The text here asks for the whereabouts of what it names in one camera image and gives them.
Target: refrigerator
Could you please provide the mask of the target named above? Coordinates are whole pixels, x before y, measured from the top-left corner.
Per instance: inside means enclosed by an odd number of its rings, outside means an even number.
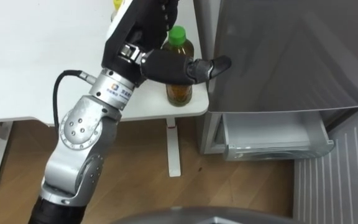
[[[208,83],[201,154],[295,159],[294,219],[358,223],[358,1],[195,0]]]

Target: green bottle cap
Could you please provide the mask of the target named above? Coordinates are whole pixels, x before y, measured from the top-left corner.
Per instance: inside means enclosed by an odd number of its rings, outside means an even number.
[[[174,26],[168,33],[168,43],[181,46],[186,41],[186,30],[181,26]]]

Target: open drawer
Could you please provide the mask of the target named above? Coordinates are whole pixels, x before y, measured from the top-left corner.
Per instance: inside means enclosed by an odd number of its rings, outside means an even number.
[[[320,157],[334,147],[317,111],[223,114],[223,127],[229,161]]]

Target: wooden floor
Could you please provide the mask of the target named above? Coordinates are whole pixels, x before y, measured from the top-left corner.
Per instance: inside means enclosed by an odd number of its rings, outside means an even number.
[[[251,208],[291,216],[293,163],[224,162],[197,153],[195,120],[178,120],[182,176],[169,178],[165,121],[119,125],[83,223],[109,223],[171,206]],[[55,133],[36,121],[14,124],[0,180],[0,223],[27,223]]]

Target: white table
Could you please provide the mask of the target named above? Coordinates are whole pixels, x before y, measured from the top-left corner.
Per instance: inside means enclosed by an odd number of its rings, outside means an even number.
[[[0,164],[12,121],[37,119],[53,125],[52,89],[60,72],[77,69],[98,75],[112,8],[111,0],[0,0]],[[177,25],[186,28],[200,58],[193,1],[180,1]],[[77,78],[64,79],[59,117],[89,89]],[[175,118],[201,115],[208,103],[205,84],[195,85],[190,103],[178,108],[169,104],[165,85],[146,81],[135,90],[122,121],[166,118],[169,173],[179,176]]]

